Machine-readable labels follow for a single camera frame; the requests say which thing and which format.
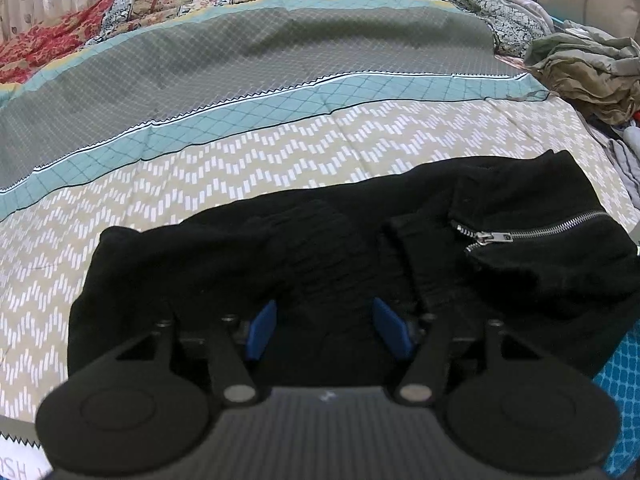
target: olive crumpled clothing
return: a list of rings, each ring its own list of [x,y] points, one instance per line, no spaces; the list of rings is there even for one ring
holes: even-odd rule
[[[564,27],[533,40],[525,65],[583,114],[607,124],[625,123],[640,110],[640,46],[569,20]]]

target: silver zipper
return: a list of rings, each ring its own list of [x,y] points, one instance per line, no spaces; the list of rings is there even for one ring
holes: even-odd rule
[[[583,213],[581,215],[575,216],[554,226],[542,227],[540,229],[532,229],[529,231],[474,231],[473,229],[470,229],[469,227],[466,227],[457,222],[454,222],[453,225],[456,228],[456,231],[476,240],[476,243],[471,244],[466,248],[468,252],[471,252],[478,247],[483,247],[485,245],[493,243],[511,243],[515,240],[531,240],[534,238],[559,235],[569,231],[570,229],[573,229],[574,227],[578,227],[578,225],[583,224],[584,222],[588,222],[589,220],[593,220],[594,218],[600,218],[603,216],[609,216],[609,214],[605,213],[604,211],[589,211],[588,213]]]

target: mattress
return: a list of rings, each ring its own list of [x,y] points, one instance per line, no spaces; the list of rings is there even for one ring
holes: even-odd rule
[[[118,34],[0,87],[0,457],[14,474],[47,467],[32,422],[66,379],[70,305],[108,226],[568,150],[631,231],[638,211],[576,112],[494,47],[483,20],[444,1],[257,0]]]

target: blue mesh fabric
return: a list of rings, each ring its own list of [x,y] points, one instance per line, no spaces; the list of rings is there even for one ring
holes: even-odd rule
[[[622,476],[640,457],[639,357],[640,320],[593,380],[616,401],[622,416],[620,435],[605,464],[605,471],[613,478]]]

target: red object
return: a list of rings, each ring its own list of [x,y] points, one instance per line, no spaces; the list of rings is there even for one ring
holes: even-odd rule
[[[24,83],[54,59],[65,57],[100,32],[102,16],[113,0],[99,0],[52,25],[35,25],[0,45],[0,83]]]

